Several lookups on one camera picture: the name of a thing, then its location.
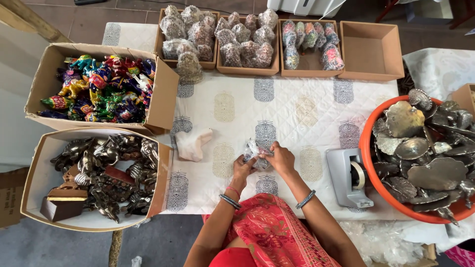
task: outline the hand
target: hand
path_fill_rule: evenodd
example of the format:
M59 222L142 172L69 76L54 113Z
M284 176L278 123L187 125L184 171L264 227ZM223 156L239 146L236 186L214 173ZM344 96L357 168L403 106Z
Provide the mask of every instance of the hand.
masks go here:
M247 177L250 174L253 174L257 171L256 168L252 167L252 165L254 165L256 161L257 161L257 157L254 157L250 159L248 162L244 163L244 155L240 155L234 161L233 180L231 181L231 184L229 184L229 186L236 189L239 192L239 194L243 191L243 189L247 185Z
M295 172L295 156L285 147L281 147L279 142L275 141L270 147L274 155L260 154L261 159L265 159L274 167L274 169L284 178Z

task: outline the red saree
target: red saree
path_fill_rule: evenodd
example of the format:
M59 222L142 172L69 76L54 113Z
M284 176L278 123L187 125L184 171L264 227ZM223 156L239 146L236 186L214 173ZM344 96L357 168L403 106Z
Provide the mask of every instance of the red saree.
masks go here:
M240 204L224 248L240 236L258 267L340 267L281 198L261 193Z

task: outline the cardboard box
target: cardboard box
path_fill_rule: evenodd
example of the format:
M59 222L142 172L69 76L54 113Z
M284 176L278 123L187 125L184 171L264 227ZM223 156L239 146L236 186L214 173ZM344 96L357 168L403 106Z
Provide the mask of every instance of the cardboard box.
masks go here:
M218 20L220 18L219 16L219 12L214 12L212 11L211 13L213 13L214 15L216 15L216 24L218 23ZM177 67L177 64L178 64L178 60L170 60L170 59L165 59L165 57L163 56L163 52L162 52L162 47L163 47L163 42L166 41L165 40L165 35L163 34L161 28L160 28L160 21L162 20L162 18L165 17L165 9L161 9L160 10L160 18L159 18L159 21L157 22L157 24L159 25L158 26L158 31L157 31L157 39L155 41L155 52L158 54L158 56L165 62L167 63L168 66L170 67ZM218 40L216 40L215 38L215 41L214 41L214 55L213 55L213 61L212 62L209 62L209 61L200 61L199 64L203 67L203 69L215 69L216 67L216 54L217 54L217 51L218 50Z
M229 16L221 16L222 18L228 19ZM246 17L239 17L239 20L242 24L246 21ZM241 75L254 75L254 76L272 76L279 72L279 30L276 27L274 29L275 38L272 41L272 47L274 48L274 53L272 54L272 61L270 66L267 68L253 68L253 67L225 67L222 63L220 45L218 42L218 61L217 69L223 74L241 74Z
M404 77L397 25L340 22L342 57L339 78L392 81Z
M335 26L335 31L338 32L335 20L316 20L316 19L291 19L295 24L299 21L304 24L310 22L312 24L320 22L322 26L325 26L327 22L332 23ZM284 47L282 44L282 24L286 22L287 19L279 19L279 46L280 46L280 67L281 67L281 76L282 77L333 77L340 73L343 73L343 70L323 70L322 64L322 52L319 49L316 49L313 52L313 48L308 48L305 50L305 55L300 54L299 64L297 69L284 69ZM337 45L338 51L341 54L340 44Z
M79 57L89 54L97 60L107 55L120 55L133 60L152 59L156 62L155 82L150 108L144 124L113 124L99 122L69 121L45 118L37 111L48 109L40 102L43 98L56 95L61 90L61 82L56 78L57 68L64 68L66 57ZM65 130L85 126L110 126L130 129L145 135L161 134L164 129L171 129L175 113L176 94L180 76L169 68L156 54L136 49L71 43L50 44L43 53L38 70L31 85L31 91L25 106L27 118L45 124L56 130Z
M405 264L403 267L433 267L433 266L439 265L439 263L436 262L436 245L430 244L430 245L422 245L422 246L426 249L424 253L424 257L415 264ZM373 262L373 266L374 267L390 267L387 264L377 263L377 262Z
M0 228L20 222L20 204L28 167L0 173Z
M454 19L449 0L421 0L406 3L406 17L414 24L445 25Z
M472 91L475 92L475 84L464 84L452 93L452 99L475 116L475 104L472 100Z
M21 202L21 213L30 218L56 227L86 232L104 232L124 229L165 210L170 182L173 149L164 144L158 143L159 162L157 184L155 186L155 194L152 198L152 204L147 216L132 215L125 218L125 213L121 212L121 214L118 215L120 223L117 224L113 220L102 216L97 210L85 211L77 217L61 220L59 222L50 222L40 213L43 198L52 188L63 183L63 173L57 172L54 165L50 163L49 160L60 154L68 142L72 140L86 137L101 137L107 139L110 134L117 133L135 134L142 138L150 139L145 135L127 129L113 127L83 127L43 135L39 141L25 183L25 190ZM120 161L116 167L124 171L132 163L133 161Z

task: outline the empty cardboard tray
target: empty cardboard tray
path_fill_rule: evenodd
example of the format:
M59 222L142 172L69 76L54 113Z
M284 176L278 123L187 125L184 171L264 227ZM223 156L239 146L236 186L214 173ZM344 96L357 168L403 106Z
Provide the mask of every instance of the empty cardboard tray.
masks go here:
M72 121L52 119L37 115L37 111L48 109L41 99L56 95L61 90L61 82L56 78L57 68L64 68L66 57L79 57L88 54L98 61L104 56L120 55L132 60L151 59L156 63L153 94L145 123L114 124L103 122ZM56 130L65 130L86 126L110 126L127 128L145 135L161 134L171 129L175 113L176 94L180 76L169 68L156 54L130 48L110 47L89 44L52 43L46 47L31 85L31 91L25 106L27 118L47 125Z
M475 116L475 104L472 98L472 92L475 92L475 84L464 84L457 91L452 93L452 99L458 103L460 108L464 108Z
M219 20L219 12L214 12L211 11L214 15L216 15L216 24L218 23ZM163 42L166 41L165 35L163 34L161 28L160 28L160 21L162 21L162 18L165 17L165 9L160 10L160 18L159 21L157 22L158 24L158 32L157 32L157 39L155 41L155 52L157 52L158 56L165 62L167 65L170 67L177 67L178 60L172 60L172 59L165 59L163 56L162 52L162 47L163 47ZM218 40L214 40L214 55L213 55L213 61L200 61L199 64L203 67L203 69L214 69L216 67L216 53L218 50Z
M343 70L323 70L322 64L322 52L319 49L315 51L313 48L306 49L305 55L302 55L301 50L299 50L300 59L297 69L284 69L284 48L282 44L282 24L287 21L294 21L295 24L299 21L305 23L316 23L320 22L322 26L325 26L327 22L332 23L335 26L335 31L337 31L336 21L335 20L316 20L316 19L279 19L279 46L280 46L280 66L281 66L281 76L282 77L333 77L340 73L343 73ZM341 54L340 43L337 45L338 51Z
M133 134L157 143L158 148L158 175L155 185L155 193L146 216L132 215L125 218L121 212L119 223L102 216L98 210L83 212L81 215L64 219L58 222L49 221L41 214L43 198L51 188L57 187L64 182L63 173L55 170L54 164L49 160L60 154L64 147L72 140L97 137L107 139L111 134ZM39 140L31 167L26 178L25 189L21 201L20 212L37 221L69 230L85 232L106 232L124 229L135 225L146 218L157 215L166 209L168 186L170 183L171 162L173 149L156 140L135 133L127 129L113 127L82 127L44 134ZM119 161L117 168L125 171L133 161Z
M228 19L229 16L221 16L224 19ZM242 24L246 21L246 17L239 17ZM272 41L272 48L274 53L272 54L272 61L267 68L255 68L255 67L225 67L221 62L220 45L218 43L218 61L217 69L223 74L241 74L241 75L255 75L255 76L272 76L279 72L279 30L277 27L274 29L275 38Z
M342 57L339 78L391 81L404 77L397 25L340 22Z

